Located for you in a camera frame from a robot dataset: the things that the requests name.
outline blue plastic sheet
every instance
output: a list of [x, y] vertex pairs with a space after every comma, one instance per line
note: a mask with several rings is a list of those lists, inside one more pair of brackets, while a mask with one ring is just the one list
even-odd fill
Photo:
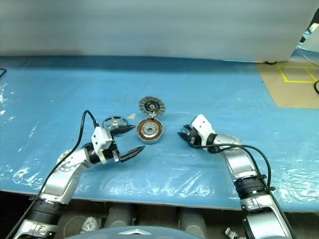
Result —
[[[190, 148], [178, 135], [204, 114], [214, 129], [260, 148], [285, 210], [319, 210], [319, 111], [277, 108], [254, 64], [145, 57], [12, 57], [0, 80], [0, 189], [36, 193], [63, 151], [75, 144], [82, 112], [145, 118], [138, 102], [166, 105], [160, 142], [125, 162], [95, 165], [75, 197], [239, 209], [223, 158]], [[87, 118], [82, 143], [90, 141]], [[116, 138], [120, 152], [142, 145], [136, 132]], [[256, 155], [259, 167], [266, 165]]]

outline metal disc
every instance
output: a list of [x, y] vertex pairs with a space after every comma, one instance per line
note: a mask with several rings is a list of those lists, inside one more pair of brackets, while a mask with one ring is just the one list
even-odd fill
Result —
[[113, 130], [115, 128], [118, 128], [119, 126], [126, 125], [128, 125], [128, 121], [122, 116], [110, 116], [106, 118], [102, 123], [103, 128], [108, 128], [109, 130]]
[[139, 102], [140, 110], [147, 116], [154, 118], [165, 113], [164, 102], [153, 96], [146, 96]]
[[163, 134], [163, 125], [158, 119], [144, 119], [137, 126], [137, 134], [144, 143], [156, 143]]

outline silver robot arm segment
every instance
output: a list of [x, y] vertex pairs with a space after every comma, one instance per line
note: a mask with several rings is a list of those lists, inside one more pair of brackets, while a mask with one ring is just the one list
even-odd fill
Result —
[[[122, 131], [118, 132], [124, 133], [133, 128], [133, 125], [129, 125], [128, 128], [121, 128]], [[81, 175], [87, 168], [99, 162], [105, 164], [111, 158], [116, 162], [124, 162], [143, 150], [144, 147], [137, 147], [125, 155], [120, 155], [113, 138], [114, 134], [116, 133], [97, 126], [91, 138], [92, 142], [75, 150], [64, 159], [47, 180], [39, 200], [34, 203], [30, 213], [21, 223], [14, 239], [53, 238], [57, 231], [58, 221], [71, 201]], [[70, 151], [62, 153], [57, 163]]]
[[239, 139], [216, 134], [210, 122], [198, 115], [191, 124], [184, 125], [179, 135], [194, 147], [210, 153], [221, 153], [225, 159], [232, 181], [240, 198], [241, 208], [247, 212], [243, 220], [246, 237], [249, 239], [292, 239], [288, 221], [282, 216], [276, 199], [267, 187], [257, 165], [242, 148], [218, 146], [220, 144], [241, 145]]

